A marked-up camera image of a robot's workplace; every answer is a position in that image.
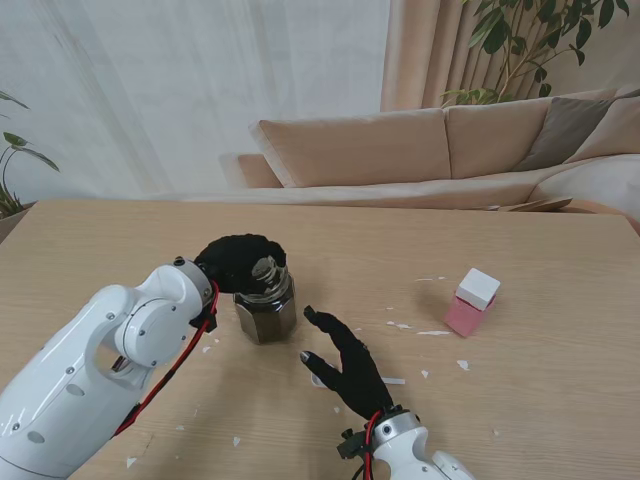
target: gray cushion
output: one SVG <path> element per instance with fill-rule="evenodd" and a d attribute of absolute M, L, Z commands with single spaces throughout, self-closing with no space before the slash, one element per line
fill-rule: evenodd
<path fill-rule="evenodd" d="M 529 154 L 514 172 L 560 165 L 578 151 L 615 100 L 575 100 L 556 97 Z"/>

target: pink block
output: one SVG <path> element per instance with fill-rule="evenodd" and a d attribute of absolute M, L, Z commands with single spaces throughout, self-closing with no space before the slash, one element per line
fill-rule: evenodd
<path fill-rule="evenodd" d="M 444 321 L 460 335 L 468 337 L 485 319 L 495 299 L 496 297 L 493 297 L 487 308 L 481 311 L 454 295 Z"/>

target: light wood tabletop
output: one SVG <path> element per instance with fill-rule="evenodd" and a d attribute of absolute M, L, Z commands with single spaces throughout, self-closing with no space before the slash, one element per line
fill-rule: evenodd
<path fill-rule="evenodd" d="M 619 216 L 41 202 L 0 245 L 0 385 L 100 288 L 247 232 L 287 251 L 299 312 L 361 329 L 381 374 L 406 379 L 391 395 L 420 416 L 431 451 L 478 480 L 640 478 L 640 238 Z M 447 329 L 471 267 L 502 282 L 486 322 L 466 339 L 418 335 Z M 351 478 L 359 462 L 335 447 L 363 420 L 298 359 L 337 364 L 329 338 L 300 314 L 289 342 L 256 346 L 228 296 L 218 324 L 73 479 Z"/>

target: white sheer curtain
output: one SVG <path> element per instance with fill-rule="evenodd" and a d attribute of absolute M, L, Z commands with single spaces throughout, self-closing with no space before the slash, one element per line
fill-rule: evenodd
<path fill-rule="evenodd" d="M 379 109 L 389 0 L 3 0 L 0 128 L 23 200 L 225 188 L 247 125 Z"/>

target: white robotic arm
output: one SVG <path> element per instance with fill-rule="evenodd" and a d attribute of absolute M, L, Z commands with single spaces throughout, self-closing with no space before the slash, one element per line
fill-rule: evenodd
<path fill-rule="evenodd" d="M 112 438 L 211 299 L 207 277 L 181 258 L 138 287 L 96 293 L 0 396 L 0 479 L 68 478 Z M 104 347 L 120 356 L 112 368 L 98 365 Z"/>
<path fill-rule="evenodd" d="M 389 464 L 391 480 L 475 480 L 446 452 L 437 451 L 433 463 L 425 452 L 429 432 L 406 410 L 383 418 L 373 431 L 373 456 Z"/>

